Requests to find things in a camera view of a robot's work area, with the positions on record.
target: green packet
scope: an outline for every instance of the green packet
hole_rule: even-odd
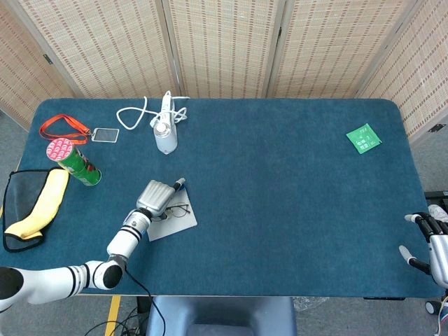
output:
[[[360,154],[382,143],[369,124],[365,124],[346,135]]]

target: chair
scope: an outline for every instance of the chair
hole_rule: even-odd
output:
[[[170,297],[156,305],[166,321],[166,336],[296,336],[290,297]],[[151,309],[147,336],[160,336],[163,324]]]

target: yellow towel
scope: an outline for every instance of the yellow towel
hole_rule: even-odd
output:
[[[8,227],[5,233],[23,240],[41,237],[42,233],[39,230],[47,226],[56,216],[68,182],[67,171],[51,170],[31,213],[25,219]]]

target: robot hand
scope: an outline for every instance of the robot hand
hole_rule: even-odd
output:
[[[431,275],[437,285],[448,288],[448,223],[423,212],[406,215],[405,219],[419,226],[428,243],[430,264],[415,258],[403,245],[399,248],[401,255],[409,265]]]
[[[0,267],[0,322],[4,317],[2,313],[18,301],[41,304],[69,298],[84,288],[109,290],[116,287],[129,257],[149,228],[151,218],[164,216],[169,201],[184,182],[181,178],[170,187],[150,181],[137,200],[137,208],[127,215],[107,246],[109,258],[106,262],[89,261],[81,266],[41,271]]]

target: pringles can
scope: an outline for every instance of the pringles can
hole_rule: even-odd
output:
[[[101,172],[65,138],[57,138],[48,145],[47,156],[67,170],[86,186],[95,186],[101,180]]]

